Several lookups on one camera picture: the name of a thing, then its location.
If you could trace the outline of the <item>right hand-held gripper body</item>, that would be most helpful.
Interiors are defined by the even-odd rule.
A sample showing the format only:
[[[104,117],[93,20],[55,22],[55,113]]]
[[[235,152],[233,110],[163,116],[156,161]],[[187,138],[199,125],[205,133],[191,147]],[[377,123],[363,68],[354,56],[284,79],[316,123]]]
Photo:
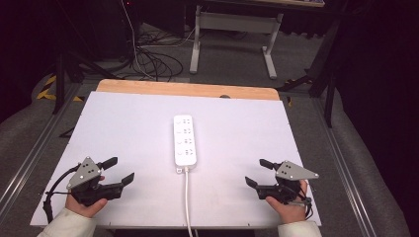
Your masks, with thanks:
[[[280,203],[293,203],[296,198],[300,198],[303,203],[311,203],[308,197],[300,193],[302,191],[300,181],[318,179],[319,175],[291,161],[278,164],[281,167],[274,170],[277,182],[271,186],[258,185],[255,189],[258,198],[272,197]]]

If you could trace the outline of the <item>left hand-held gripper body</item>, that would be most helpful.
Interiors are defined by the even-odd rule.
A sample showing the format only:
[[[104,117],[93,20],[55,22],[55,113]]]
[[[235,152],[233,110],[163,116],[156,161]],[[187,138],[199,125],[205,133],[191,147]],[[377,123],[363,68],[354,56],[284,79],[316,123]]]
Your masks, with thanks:
[[[81,204],[90,206],[97,200],[120,198],[124,189],[122,183],[101,185],[102,172],[91,157],[86,157],[70,179],[67,188]]]

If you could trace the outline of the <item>person's left hand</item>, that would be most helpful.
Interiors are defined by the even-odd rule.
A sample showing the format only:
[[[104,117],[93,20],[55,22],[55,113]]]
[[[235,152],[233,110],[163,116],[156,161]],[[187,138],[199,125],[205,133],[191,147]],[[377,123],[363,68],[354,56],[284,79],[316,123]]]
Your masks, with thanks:
[[[72,195],[68,195],[65,202],[65,207],[72,212],[75,212],[81,216],[87,218],[93,218],[99,211],[101,211],[108,201],[105,198],[101,198],[90,206],[85,206],[79,203]]]

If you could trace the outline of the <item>person's right hand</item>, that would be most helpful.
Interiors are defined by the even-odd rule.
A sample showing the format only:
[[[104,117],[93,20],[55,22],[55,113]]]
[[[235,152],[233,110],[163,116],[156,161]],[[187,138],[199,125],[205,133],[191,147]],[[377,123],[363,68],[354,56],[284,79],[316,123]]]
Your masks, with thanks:
[[[266,197],[265,201],[279,215],[283,224],[305,221],[304,206],[282,204],[273,197]]]

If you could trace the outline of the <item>white board sheet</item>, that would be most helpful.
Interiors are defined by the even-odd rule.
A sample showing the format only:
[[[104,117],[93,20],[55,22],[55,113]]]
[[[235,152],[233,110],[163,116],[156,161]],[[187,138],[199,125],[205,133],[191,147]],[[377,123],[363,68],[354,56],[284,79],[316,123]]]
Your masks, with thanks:
[[[174,159],[173,118],[193,119],[197,165],[178,173]],[[279,222],[256,191],[276,183],[273,163],[300,166],[283,103],[244,100],[93,92],[48,182],[57,189],[52,208],[60,211],[69,182],[64,172],[91,157],[117,157],[105,171],[117,183],[134,173],[119,199],[98,216],[105,228],[264,228]]]

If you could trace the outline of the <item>white power strip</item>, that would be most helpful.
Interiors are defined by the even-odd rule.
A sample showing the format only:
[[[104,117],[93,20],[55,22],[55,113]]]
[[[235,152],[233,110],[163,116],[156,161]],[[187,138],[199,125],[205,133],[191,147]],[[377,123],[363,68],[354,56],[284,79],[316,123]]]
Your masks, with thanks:
[[[189,115],[173,118],[174,159],[178,173],[188,174],[197,165],[193,119]]]

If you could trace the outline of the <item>yellow black floor tape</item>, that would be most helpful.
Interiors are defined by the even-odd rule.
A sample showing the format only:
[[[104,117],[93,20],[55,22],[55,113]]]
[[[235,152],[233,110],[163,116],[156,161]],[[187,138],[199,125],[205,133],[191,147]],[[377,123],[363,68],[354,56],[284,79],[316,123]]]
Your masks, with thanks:
[[[41,99],[46,99],[46,100],[52,100],[55,101],[56,100],[56,96],[54,94],[51,94],[49,92],[49,90],[51,89],[53,83],[56,80],[56,76],[54,74],[52,74],[44,83],[41,91],[38,93],[37,95],[37,99],[41,100]]]

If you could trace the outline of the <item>black metal stand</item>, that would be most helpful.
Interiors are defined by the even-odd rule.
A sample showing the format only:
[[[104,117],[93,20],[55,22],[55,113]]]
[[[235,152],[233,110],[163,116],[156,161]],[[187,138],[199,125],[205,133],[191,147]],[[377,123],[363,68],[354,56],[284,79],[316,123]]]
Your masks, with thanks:
[[[117,76],[107,71],[97,63],[84,57],[75,51],[60,52],[56,58],[56,84],[55,84],[55,106],[53,114],[56,115],[64,106],[65,99],[65,76],[68,76],[72,83],[81,83],[84,80],[80,65],[84,64],[105,79],[117,79]]]
[[[341,21],[336,19],[327,31],[324,40],[317,51],[311,66],[306,70],[306,74],[296,80],[289,80],[284,86],[277,88],[279,92],[287,92],[303,83],[312,82],[308,89],[308,95],[311,98],[319,98],[324,90],[326,93],[325,109],[323,116],[328,127],[332,127],[332,107],[334,91],[336,87],[334,75],[331,69],[331,51],[339,31]]]

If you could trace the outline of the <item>wooden desk top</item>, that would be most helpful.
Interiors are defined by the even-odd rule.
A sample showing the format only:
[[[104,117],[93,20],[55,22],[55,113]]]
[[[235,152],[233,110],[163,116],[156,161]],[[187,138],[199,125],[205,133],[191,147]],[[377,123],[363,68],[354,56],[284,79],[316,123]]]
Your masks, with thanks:
[[[323,7],[325,2],[323,0],[254,0],[257,2],[286,4],[292,6],[306,6],[306,7]]]

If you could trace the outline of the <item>metal floor rail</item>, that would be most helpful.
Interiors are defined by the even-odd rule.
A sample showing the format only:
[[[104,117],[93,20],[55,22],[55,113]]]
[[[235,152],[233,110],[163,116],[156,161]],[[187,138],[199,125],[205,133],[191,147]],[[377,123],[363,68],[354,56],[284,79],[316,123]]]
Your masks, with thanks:
[[[337,172],[345,189],[345,193],[349,200],[350,206],[355,214],[358,225],[361,229],[362,236],[377,237],[375,228],[373,227],[369,214],[366,210],[360,192],[354,182],[354,179],[345,161],[344,155],[340,149],[333,129],[330,128],[326,123],[326,119],[323,115],[324,110],[322,108],[321,101],[319,99],[313,99],[312,103],[316,110],[317,116],[321,121],[323,130],[326,133],[327,140],[331,146],[333,153],[332,158],[334,160]]]
[[[14,205],[80,87],[70,83],[65,88],[56,113],[56,101],[34,99],[0,124],[0,219]]]

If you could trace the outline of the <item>white metal desk frame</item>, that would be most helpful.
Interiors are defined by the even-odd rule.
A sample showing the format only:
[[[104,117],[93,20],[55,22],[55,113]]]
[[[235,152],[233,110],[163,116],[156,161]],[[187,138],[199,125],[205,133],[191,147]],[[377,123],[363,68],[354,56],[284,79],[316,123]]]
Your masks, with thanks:
[[[261,48],[265,60],[269,78],[277,78],[276,68],[272,58],[272,50],[275,45],[283,14],[278,14],[275,18],[240,16],[220,13],[207,13],[202,11],[202,6],[198,5],[195,12],[194,44],[190,63],[190,73],[196,74],[199,67],[200,58],[200,32],[201,30],[221,30],[236,31],[257,34],[269,34],[270,39],[267,45]]]

